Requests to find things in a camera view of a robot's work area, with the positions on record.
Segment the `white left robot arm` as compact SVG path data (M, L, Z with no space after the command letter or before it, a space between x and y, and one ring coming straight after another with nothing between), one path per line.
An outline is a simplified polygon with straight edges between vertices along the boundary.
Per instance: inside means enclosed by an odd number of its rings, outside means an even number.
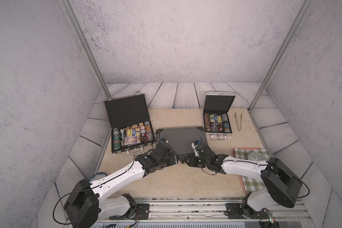
M156 148L134 157L124 168L88 182L79 181L68 194L65 212L74 228L90 228L98 219L121 217L136 218L137 204L126 193L118 198L111 195L161 168L178 163L178 156L167 141L159 141Z

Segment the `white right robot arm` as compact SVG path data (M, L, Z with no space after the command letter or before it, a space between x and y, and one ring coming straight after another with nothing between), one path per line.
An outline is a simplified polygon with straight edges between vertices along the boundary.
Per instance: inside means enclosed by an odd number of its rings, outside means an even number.
M201 141L192 142L192 148L194 153L189 159L191 167L207 168L214 173L245 176L264 183L264 188L247 194L240 204L246 218L252 217L253 212L260 212L270 206L295 206L303 183L278 158L250 161L226 154L215 154Z

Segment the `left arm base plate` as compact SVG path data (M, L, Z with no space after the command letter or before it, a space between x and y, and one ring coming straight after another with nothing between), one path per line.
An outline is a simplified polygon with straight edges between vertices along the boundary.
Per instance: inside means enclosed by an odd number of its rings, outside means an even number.
M116 215L109 217L110 220L116 219L139 219L147 220L149 218L150 204L137 204L136 206L131 206L130 209L124 215Z

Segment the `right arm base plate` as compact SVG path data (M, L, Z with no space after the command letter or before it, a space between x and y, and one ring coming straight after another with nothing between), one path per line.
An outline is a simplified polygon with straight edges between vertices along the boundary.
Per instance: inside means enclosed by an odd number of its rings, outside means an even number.
M227 203L224 215L228 219L267 219L266 210L255 211L247 204Z

